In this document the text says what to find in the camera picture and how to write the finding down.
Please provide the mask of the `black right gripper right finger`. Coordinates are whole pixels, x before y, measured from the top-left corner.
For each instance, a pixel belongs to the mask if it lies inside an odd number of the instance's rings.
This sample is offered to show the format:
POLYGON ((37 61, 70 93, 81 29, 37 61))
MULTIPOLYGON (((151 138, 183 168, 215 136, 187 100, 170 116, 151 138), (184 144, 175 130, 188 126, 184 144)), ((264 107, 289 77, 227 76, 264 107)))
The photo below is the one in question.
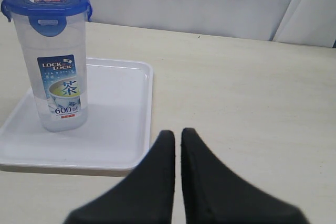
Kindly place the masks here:
POLYGON ((181 135, 187 223, 308 223, 302 211, 253 186, 224 165, 197 131, 181 135))

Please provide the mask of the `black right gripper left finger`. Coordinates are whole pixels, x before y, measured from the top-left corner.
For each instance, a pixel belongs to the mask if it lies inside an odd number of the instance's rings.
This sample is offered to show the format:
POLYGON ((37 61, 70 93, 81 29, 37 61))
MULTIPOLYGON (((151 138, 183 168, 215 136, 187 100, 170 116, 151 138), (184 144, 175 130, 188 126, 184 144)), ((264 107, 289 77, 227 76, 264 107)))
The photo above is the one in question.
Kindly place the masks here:
POLYGON ((171 223, 174 187, 175 137, 162 130, 128 176, 73 210, 65 223, 171 223))

